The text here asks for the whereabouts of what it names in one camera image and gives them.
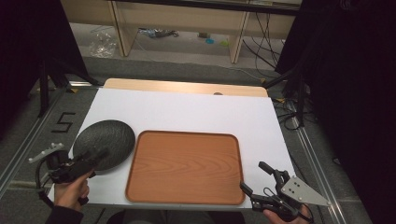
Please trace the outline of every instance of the floor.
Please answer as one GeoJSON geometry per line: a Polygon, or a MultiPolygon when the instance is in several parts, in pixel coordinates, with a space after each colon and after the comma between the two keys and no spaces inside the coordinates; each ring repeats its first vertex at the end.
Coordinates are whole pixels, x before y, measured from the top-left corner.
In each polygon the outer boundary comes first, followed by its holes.
{"type": "MultiPolygon", "coordinates": [[[[266,61],[272,65],[275,64],[274,55],[270,51],[266,49],[258,50],[261,42],[263,43],[263,47],[269,48],[266,41],[262,41],[258,37],[245,37],[247,44],[241,48],[238,63],[230,63],[227,37],[224,35],[210,34],[210,40],[213,40],[213,43],[207,43],[206,38],[199,37],[196,33],[178,32],[178,36],[169,35],[166,37],[150,38],[143,34],[142,31],[142,34],[137,36],[129,56],[121,57],[112,27],[74,23],[71,23],[71,27],[78,42],[81,55],[88,65],[89,72],[96,74],[99,79],[112,77],[111,72],[113,71],[116,74],[118,68],[106,70],[106,68],[100,66],[100,63],[96,63],[95,60],[98,58],[92,55],[92,46],[95,43],[97,46],[99,42],[98,35],[101,37],[106,35],[111,36],[110,43],[116,45],[113,50],[109,51],[111,57],[103,60],[106,60],[106,62],[116,62],[120,66],[128,62],[166,63],[170,64],[171,67],[182,66],[183,69],[188,70],[189,68],[192,69],[199,65],[204,65],[205,68],[217,69],[216,71],[230,71],[230,77],[224,79],[229,79],[230,81],[240,80],[243,83],[247,83],[247,85],[260,85],[266,78],[276,76],[274,68],[271,65],[257,59],[248,49],[249,46],[254,52],[259,52],[266,61]]],[[[281,53],[284,40],[271,40],[270,43],[276,57],[277,53],[281,53]]],[[[158,69],[158,67],[148,66],[147,69],[158,69]]],[[[146,71],[146,74],[148,74],[147,79],[152,79],[149,76],[149,70],[146,71]]],[[[70,77],[70,79],[79,81],[75,77],[70,77]]],[[[276,99],[282,98],[280,93],[282,84],[280,83],[278,86],[268,90],[270,97],[276,99]]],[[[43,133],[46,131],[46,124],[44,125],[45,127],[37,128],[39,130],[38,136],[32,136],[29,133],[30,129],[22,128],[35,127],[35,116],[38,111],[37,104],[39,100],[36,88],[34,87],[32,89],[31,101],[26,104],[16,119],[15,125],[9,130],[7,137],[0,143],[1,151],[4,155],[2,166],[0,166],[1,172],[6,170],[9,161],[15,159],[13,157],[20,148],[29,147],[26,146],[29,144],[42,145],[41,141],[43,141],[43,133]]],[[[60,100],[61,102],[58,103],[58,105],[64,106],[61,108],[62,111],[66,111],[67,109],[88,110],[89,101],[94,97],[95,90],[83,88],[79,90],[79,94],[84,97],[76,98],[72,94],[65,94],[60,100]],[[87,108],[75,108],[81,105],[87,106],[87,108]]],[[[56,98],[56,91],[51,95],[56,98]]],[[[308,113],[304,116],[305,127],[299,130],[293,130],[296,120],[282,120],[283,117],[281,116],[293,110],[294,103],[290,101],[287,104],[274,103],[274,106],[276,113],[280,116],[279,123],[287,147],[290,150],[290,155],[295,159],[296,174],[303,176],[305,182],[313,189],[333,199],[334,207],[330,209],[326,207],[318,209],[314,205],[311,206],[316,223],[371,223],[370,218],[365,213],[364,206],[350,185],[342,166],[333,162],[334,155],[332,154],[332,149],[327,142],[326,136],[320,129],[315,115],[308,113]]],[[[305,110],[308,112],[312,110],[308,100],[305,104],[305,110]]],[[[77,118],[74,122],[81,123],[83,118],[77,118]]],[[[49,116],[48,120],[44,122],[56,123],[56,120],[49,116]]],[[[75,133],[77,131],[78,129],[71,130],[71,132],[75,133]]],[[[42,222],[48,215],[49,209],[36,197],[34,190],[35,184],[31,178],[34,176],[34,169],[25,163],[17,168],[14,170],[15,174],[10,177],[12,181],[7,186],[7,190],[0,197],[0,222],[25,223],[26,217],[29,217],[28,220],[35,220],[36,223],[42,222]],[[20,206],[18,204],[21,203],[25,204],[23,209],[19,209],[20,206]]],[[[114,207],[107,207],[105,209],[88,206],[84,210],[84,223],[106,223],[109,217],[120,210],[114,207]]],[[[267,220],[260,213],[244,211],[243,214],[247,224],[267,223],[267,220]]]]}

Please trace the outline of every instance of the white table surface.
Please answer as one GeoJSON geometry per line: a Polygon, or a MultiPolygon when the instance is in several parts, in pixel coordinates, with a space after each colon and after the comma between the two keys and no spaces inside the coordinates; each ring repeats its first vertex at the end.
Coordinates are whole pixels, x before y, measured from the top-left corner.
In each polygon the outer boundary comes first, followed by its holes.
{"type": "MultiPolygon", "coordinates": [[[[234,135],[239,142],[244,181],[255,194],[263,195],[265,187],[275,192],[276,184],[272,175],[258,167],[259,161],[295,175],[268,97],[100,89],[79,132],[106,119],[125,122],[136,138],[146,130],[234,135]]],[[[90,205],[206,211],[251,208],[249,197],[239,205],[132,203],[125,197],[132,160],[133,154],[119,166],[89,179],[90,205]]],[[[53,188],[49,197],[53,200],[53,188]]]]}

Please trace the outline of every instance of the hand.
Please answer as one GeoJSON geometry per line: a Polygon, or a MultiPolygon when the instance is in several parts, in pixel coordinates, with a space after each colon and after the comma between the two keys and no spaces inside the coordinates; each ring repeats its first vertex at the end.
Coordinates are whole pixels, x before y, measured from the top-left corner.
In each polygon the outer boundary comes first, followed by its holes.
{"type": "Polygon", "coordinates": [[[90,193],[87,178],[93,173],[93,170],[80,176],[73,183],[55,185],[55,202],[54,205],[71,208],[81,211],[81,204],[78,198],[86,198],[90,193]]]}
{"type": "MultiPolygon", "coordinates": [[[[285,222],[275,212],[264,210],[263,213],[272,224],[308,224],[308,222],[301,217],[297,217],[291,222],[285,222]]],[[[301,213],[306,217],[309,216],[308,208],[305,205],[301,206],[301,213]]]]}

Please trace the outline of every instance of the black oval object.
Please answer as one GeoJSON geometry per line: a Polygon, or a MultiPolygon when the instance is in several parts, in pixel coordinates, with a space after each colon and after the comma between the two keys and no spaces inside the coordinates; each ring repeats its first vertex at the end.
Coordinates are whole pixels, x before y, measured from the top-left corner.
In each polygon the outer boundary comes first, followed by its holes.
{"type": "Polygon", "coordinates": [[[97,155],[107,150],[107,155],[95,168],[96,171],[104,171],[125,161],[134,150],[134,143],[134,131],[128,124],[113,119],[103,120],[82,131],[73,146],[73,155],[87,151],[97,155]]]}

